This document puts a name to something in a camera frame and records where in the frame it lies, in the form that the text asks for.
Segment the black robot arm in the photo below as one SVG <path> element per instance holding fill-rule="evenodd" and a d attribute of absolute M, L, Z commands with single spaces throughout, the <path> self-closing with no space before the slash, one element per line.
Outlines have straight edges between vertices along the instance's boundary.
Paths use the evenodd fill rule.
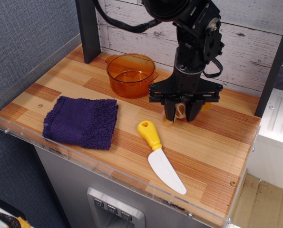
<path fill-rule="evenodd" d="M 210 0 L 145 0 L 143 4 L 153 18 L 176 26 L 179 45 L 172 75 L 149 86 L 149 101 L 164 105 L 169 121 L 175 119 L 176 104 L 185 103 L 186 119 L 193 121 L 205 103 L 218 102 L 223 89 L 209 81 L 223 70 L 216 59 L 224 47 L 220 10 Z M 218 73 L 205 72 L 211 62 Z"/>

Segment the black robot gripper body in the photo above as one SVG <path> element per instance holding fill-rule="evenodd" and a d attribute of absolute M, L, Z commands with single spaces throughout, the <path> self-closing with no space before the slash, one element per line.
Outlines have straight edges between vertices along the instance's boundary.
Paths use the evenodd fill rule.
<path fill-rule="evenodd" d="M 184 66 L 174 66 L 169 78 L 151 84 L 148 89 L 150 102 L 218 102 L 223 86 L 202 79 L 201 72 L 193 73 Z"/>

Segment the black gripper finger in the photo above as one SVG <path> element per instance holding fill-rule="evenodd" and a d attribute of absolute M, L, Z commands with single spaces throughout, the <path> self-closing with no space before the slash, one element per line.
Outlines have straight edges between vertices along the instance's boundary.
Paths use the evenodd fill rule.
<path fill-rule="evenodd" d="M 185 114 L 188 122 L 193 121 L 199 114 L 203 101 L 188 102 L 185 106 Z"/>
<path fill-rule="evenodd" d="M 164 111 L 166 119 L 174 122 L 176 115 L 176 102 L 166 99 L 164 104 Z"/>

